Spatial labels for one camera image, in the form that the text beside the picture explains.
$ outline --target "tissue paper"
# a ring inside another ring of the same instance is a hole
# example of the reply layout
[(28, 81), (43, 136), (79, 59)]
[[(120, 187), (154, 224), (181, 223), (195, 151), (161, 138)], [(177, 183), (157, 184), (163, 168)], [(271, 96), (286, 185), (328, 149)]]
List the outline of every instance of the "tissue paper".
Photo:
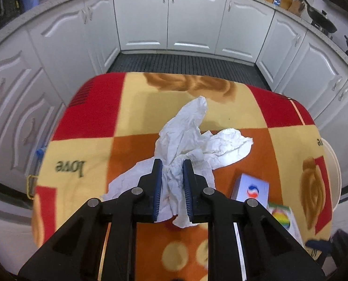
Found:
[(253, 144), (252, 138), (242, 136), (233, 128), (216, 135), (210, 131), (201, 134), (199, 126), (207, 110), (206, 99), (202, 96), (183, 106), (160, 131), (154, 157), (138, 162), (115, 178), (103, 200), (117, 198), (122, 192), (136, 187), (140, 177), (151, 172), (155, 158), (160, 158), (163, 163), (162, 190), (157, 222), (178, 215), (174, 225), (181, 228), (193, 226), (188, 219), (183, 190), (183, 161), (190, 159), (195, 174), (204, 176), (208, 186), (215, 188), (212, 170), (246, 157)]

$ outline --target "floor mat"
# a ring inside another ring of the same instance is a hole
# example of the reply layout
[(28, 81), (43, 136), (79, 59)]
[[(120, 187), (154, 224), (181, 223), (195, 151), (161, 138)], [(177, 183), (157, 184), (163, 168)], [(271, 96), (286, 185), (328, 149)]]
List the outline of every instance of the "floor mat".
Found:
[(119, 54), (108, 72), (208, 75), (270, 90), (254, 66), (206, 57), (169, 54)]

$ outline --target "tissue box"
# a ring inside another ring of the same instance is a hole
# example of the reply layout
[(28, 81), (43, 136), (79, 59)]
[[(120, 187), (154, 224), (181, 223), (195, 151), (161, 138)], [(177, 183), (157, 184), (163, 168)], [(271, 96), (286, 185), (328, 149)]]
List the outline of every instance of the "tissue box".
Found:
[(246, 199), (256, 199), (262, 206), (267, 207), (269, 183), (253, 176), (242, 174), (235, 181), (231, 199), (244, 202)]
[(297, 222), (292, 209), (287, 206), (269, 203), (267, 210), (284, 228), (287, 229), (291, 236), (293, 236), (296, 241), (298, 241), (300, 245), (304, 247), (303, 240), (301, 238), (300, 231), (297, 226)]

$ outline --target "white cabinet door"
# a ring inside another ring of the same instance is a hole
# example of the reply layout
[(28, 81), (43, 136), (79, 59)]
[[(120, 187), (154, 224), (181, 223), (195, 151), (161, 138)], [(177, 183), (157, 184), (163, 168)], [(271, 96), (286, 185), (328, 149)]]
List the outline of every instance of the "white cabinet door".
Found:
[(106, 73), (120, 52), (113, 0), (85, 0), (89, 45), (93, 48), (101, 73)]
[(6, 122), (0, 121), (0, 183), (26, 191), (35, 171), (36, 149), (45, 143), (63, 103), (43, 69), (29, 82)]
[(75, 0), (39, 16), (28, 26), (44, 68), (66, 105), (83, 83), (100, 71), (87, 43), (87, 23), (83, 0)]
[(27, 31), (18, 30), (0, 45), (0, 121), (41, 67)]
[(315, 119), (348, 79), (348, 65), (308, 31), (295, 58), (276, 88), (300, 102)]
[(168, 0), (114, 0), (121, 50), (166, 49)]
[(274, 91), (303, 42), (306, 28), (275, 12), (256, 65)]
[(227, 0), (216, 55), (255, 63), (274, 9), (253, 0)]
[(226, 0), (169, 0), (168, 49), (214, 54)]
[(345, 187), (348, 185), (348, 81), (314, 122), (321, 137), (334, 149)]

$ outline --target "tablecloth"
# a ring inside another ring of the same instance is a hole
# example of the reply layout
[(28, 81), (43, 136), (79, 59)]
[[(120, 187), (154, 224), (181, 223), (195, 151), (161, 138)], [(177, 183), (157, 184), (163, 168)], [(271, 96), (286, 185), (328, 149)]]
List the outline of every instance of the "tablecloth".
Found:
[[(113, 179), (152, 157), (158, 132), (197, 96), (208, 103), (201, 131), (236, 128), (254, 142), (247, 157), (214, 170), (216, 189), (230, 196), (242, 173), (267, 181), (269, 201), (292, 208), (304, 242), (328, 239), (324, 148), (300, 103), (208, 76), (109, 73), (79, 89), (48, 145), (34, 198), (38, 246), (89, 198), (107, 192)], [(207, 224), (179, 229), (171, 222), (137, 225), (137, 281), (206, 280)]]

